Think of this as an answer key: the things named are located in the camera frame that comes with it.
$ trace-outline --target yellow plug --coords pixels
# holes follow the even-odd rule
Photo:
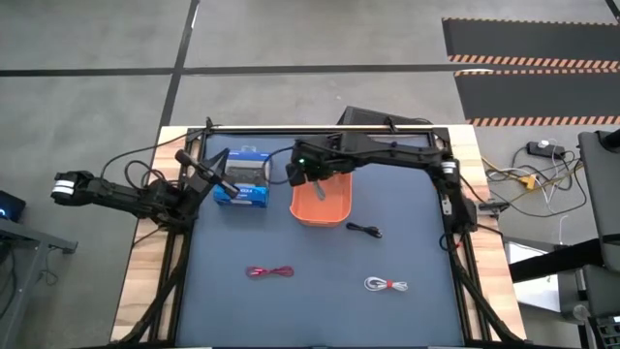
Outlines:
[[[530,174],[528,176],[520,177],[519,181],[525,185],[527,190],[533,190],[534,185],[536,184],[536,175]]]

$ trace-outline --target white cable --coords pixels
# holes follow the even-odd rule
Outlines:
[[[562,216],[562,218],[560,218],[560,232],[558,233],[558,236],[559,236],[559,239],[560,239],[560,244],[564,244],[564,242],[562,241],[562,221],[565,218],[569,218],[569,215],[565,214],[565,215]]]
[[[388,287],[388,282],[382,278],[370,276],[364,280],[364,287],[368,291],[381,291],[385,290]],[[401,292],[407,291],[407,289],[409,289],[409,287],[407,287],[407,282],[404,281],[391,282],[391,288]]]
[[[551,162],[553,163],[553,168],[555,169],[555,176],[553,176],[551,179],[554,179],[560,176],[560,171],[558,170],[557,165],[555,165],[555,149],[558,147],[558,140],[549,139],[549,141],[550,142],[553,141],[553,148],[551,149]],[[560,183],[556,182],[556,183],[551,184],[551,191],[549,192],[549,201],[546,203],[546,206],[547,208],[549,208],[549,211],[551,211],[551,213],[555,213],[555,211],[553,211],[553,209],[551,208],[551,200],[553,200],[553,194],[555,194],[558,186],[560,186]]]

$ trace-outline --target orange plastic container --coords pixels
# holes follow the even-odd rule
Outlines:
[[[291,213],[308,226],[335,227],[351,213],[352,175],[335,174],[319,184],[325,191],[322,201],[310,182],[293,188]]]

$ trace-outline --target wooden table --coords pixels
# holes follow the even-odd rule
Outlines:
[[[489,198],[489,190],[474,127],[471,125],[432,127],[449,128],[452,152],[454,157],[460,161],[461,174],[472,184],[476,192],[483,199],[487,200]],[[164,143],[181,136],[187,133],[188,128],[190,127],[164,127],[161,130],[158,142]],[[177,149],[183,148],[184,145],[185,139],[181,138],[178,141],[158,147],[153,160],[153,169],[163,172],[166,178],[178,178],[179,164],[174,160],[174,153]],[[476,200],[469,190],[465,190],[469,198]],[[483,225],[495,229],[498,228],[495,219],[483,215],[479,215],[478,219]],[[136,229],[135,239],[143,237],[156,228],[155,224],[150,220],[141,220]],[[512,287],[511,275],[501,238],[496,233],[486,231],[485,229],[478,229],[477,232],[471,234],[471,237],[484,296],[511,331],[519,337],[525,338],[525,330]],[[110,340],[120,339],[127,334],[155,298],[165,245],[166,233],[158,232],[142,241],[132,250]],[[473,300],[467,295],[467,292],[466,303],[472,332],[474,337],[480,338],[476,307]],[[170,307],[171,297],[169,297],[164,307],[160,325],[162,330],[168,328]],[[160,331],[161,337],[164,337],[165,334],[165,331]],[[492,335],[494,339],[498,339],[495,333]]]

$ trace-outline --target black floor mat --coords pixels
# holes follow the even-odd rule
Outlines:
[[[620,25],[444,18],[449,59],[558,68],[617,68]]]
[[[454,74],[465,118],[476,126],[620,123],[616,69]]]

